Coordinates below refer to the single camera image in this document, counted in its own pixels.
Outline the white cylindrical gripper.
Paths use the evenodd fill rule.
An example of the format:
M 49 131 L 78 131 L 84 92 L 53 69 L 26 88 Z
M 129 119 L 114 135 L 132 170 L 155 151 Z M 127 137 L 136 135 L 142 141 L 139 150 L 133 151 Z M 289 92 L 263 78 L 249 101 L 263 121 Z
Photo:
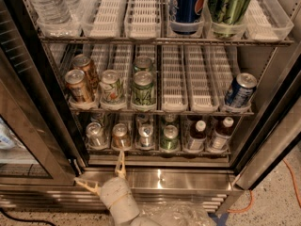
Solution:
M 86 190 L 100 195 L 100 199 L 116 223 L 126 223 L 136 218 L 140 211 L 126 178 L 125 153 L 119 152 L 115 167 L 118 177 L 106 181 L 100 189 L 99 183 L 76 177 L 75 183 Z

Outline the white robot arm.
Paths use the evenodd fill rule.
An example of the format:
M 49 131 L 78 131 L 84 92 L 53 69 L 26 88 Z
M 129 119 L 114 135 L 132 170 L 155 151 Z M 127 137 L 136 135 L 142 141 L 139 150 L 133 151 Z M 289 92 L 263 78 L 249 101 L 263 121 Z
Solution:
M 154 220 L 140 215 L 140 210 L 126 180 L 124 151 L 119 152 L 115 173 L 117 177 L 106 181 L 102 186 L 99 186 L 97 181 L 80 177 L 76 177 L 74 181 L 99 196 L 101 202 L 109 210 L 115 226 L 161 226 Z

